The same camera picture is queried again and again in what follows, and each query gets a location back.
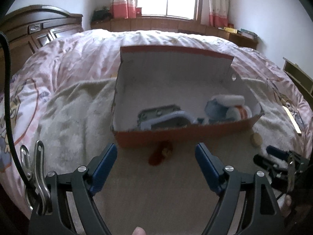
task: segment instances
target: beige blanket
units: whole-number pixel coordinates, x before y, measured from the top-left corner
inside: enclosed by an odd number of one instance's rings
[[[300,149],[300,139],[276,103],[272,88],[261,80],[244,80],[265,111],[253,128],[263,137],[262,147],[251,145],[252,130],[208,139],[205,144],[225,165],[253,173],[258,170],[253,156],[265,153],[267,145],[296,150]],[[45,174],[50,170],[72,172],[114,142],[110,132],[114,85],[115,79],[80,82],[52,98],[34,137],[45,145]],[[137,226],[147,234],[203,231],[218,197],[209,190],[195,160],[196,143],[174,143],[173,156],[156,167],[148,164],[155,147],[118,147],[118,158],[104,188],[94,197],[112,234],[131,234]],[[72,200],[70,206],[77,230],[82,233]]]

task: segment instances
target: yellow strip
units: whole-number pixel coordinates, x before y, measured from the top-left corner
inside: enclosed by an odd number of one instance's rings
[[[283,108],[284,108],[284,110],[287,112],[287,115],[289,116],[289,118],[290,118],[290,120],[291,120],[291,122],[292,122],[292,125],[294,126],[295,130],[297,131],[297,133],[298,133],[299,135],[302,135],[301,130],[300,130],[300,128],[299,128],[297,122],[296,122],[295,119],[293,118],[293,116],[292,116],[292,114],[290,113],[290,111],[288,110],[288,108],[285,107],[285,106],[283,106]]]

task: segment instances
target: wooden headboard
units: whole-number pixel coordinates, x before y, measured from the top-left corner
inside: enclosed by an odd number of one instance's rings
[[[48,42],[83,32],[82,15],[49,5],[31,5],[7,14],[0,31],[7,35],[11,50],[11,76]],[[4,87],[4,53],[0,47],[0,91]]]

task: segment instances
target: blue gripper pad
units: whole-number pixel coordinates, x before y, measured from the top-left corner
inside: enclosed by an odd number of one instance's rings
[[[224,181],[221,179],[223,176],[223,163],[216,156],[213,156],[203,143],[196,146],[195,157],[210,190],[220,195],[226,188]]]
[[[277,157],[278,159],[286,161],[286,162],[287,162],[287,159],[288,159],[288,156],[289,156],[288,152],[280,150],[280,149],[278,149],[276,147],[273,147],[271,145],[266,147],[266,152],[269,155],[273,155],[273,156]]]
[[[115,163],[117,150],[114,144],[108,144],[101,155],[94,157],[89,165],[88,174],[92,177],[89,192],[92,196],[102,190],[102,187]]]

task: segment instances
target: silver bolt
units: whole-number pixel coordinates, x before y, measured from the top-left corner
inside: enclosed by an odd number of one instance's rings
[[[259,177],[264,177],[264,172],[262,171],[257,171],[256,174],[259,176]]]
[[[230,165],[227,165],[227,166],[225,167],[225,170],[226,170],[226,171],[229,171],[229,172],[232,172],[232,171],[234,171],[234,167],[233,167],[233,166],[230,166]]]
[[[87,170],[87,167],[86,167],[86,166],[80,166],[80,167],[78,167],[78,171],[79,171],[79,172],[84,172],[85,170]]]
[[[49,172],[47,173],[47,176],[48,176],[48,177],[53,177],[54,174],[55,174],[55,172],[54,172],[53,170],[51,170],[51,171],[49,171]]]

